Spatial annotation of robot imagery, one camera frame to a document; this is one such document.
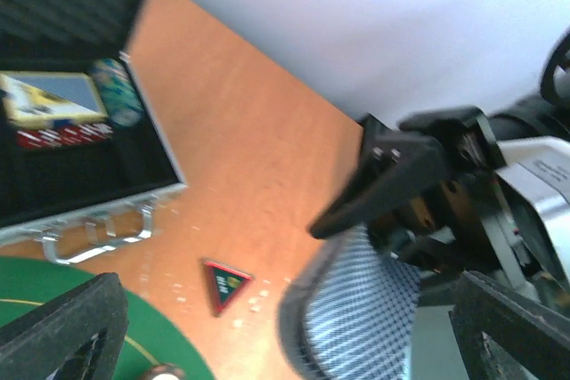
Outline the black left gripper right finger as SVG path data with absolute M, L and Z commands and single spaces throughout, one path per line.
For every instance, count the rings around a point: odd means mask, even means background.
M 471 379 L 569 377 L 569 319 L 476 271 L 461 274 L 450 321 Z

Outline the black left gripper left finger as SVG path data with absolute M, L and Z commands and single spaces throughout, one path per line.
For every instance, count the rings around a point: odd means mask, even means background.
M 103 273 L 1 327 L 3 379 L 111 379 L 128 327 L 116 273 Z

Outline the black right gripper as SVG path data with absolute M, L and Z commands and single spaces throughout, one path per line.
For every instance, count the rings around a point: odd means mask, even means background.
M 542 227 L 496 176 L 480 171 L 442 182 L 450 177 L 450 165 L 436 138 L 392 130 L 373 115 L 358 124 L 357 167 L 309 225 L 313 238 L 370 223 L 369 240 L 378 252 L 435 272 L 429 288 L 449 286 L 464 270 L 518 289 L 528 280 L 557 280 Z

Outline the black triangular button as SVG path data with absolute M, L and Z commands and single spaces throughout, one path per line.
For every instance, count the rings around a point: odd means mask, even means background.
M 255 280 L 255 276 L 225 263 L 212 259 L 201 260 L 212 314 L 220 317 L 243 290 Z

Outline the blue card deck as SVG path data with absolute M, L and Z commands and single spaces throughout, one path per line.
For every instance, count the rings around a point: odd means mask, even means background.
M 407 379 L 419 269 L 379 255 L 365 226 L 327 240 L 281 298 L 278 331 L 304 379 Z

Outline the brown black chip stack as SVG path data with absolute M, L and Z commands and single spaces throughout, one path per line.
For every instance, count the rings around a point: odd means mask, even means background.
M 111 122 L 130 127 L 142 119 L 143 105 L 126 68 L 119 61 L 111 58 L 97 60 L 90 68 L 89 75 Z

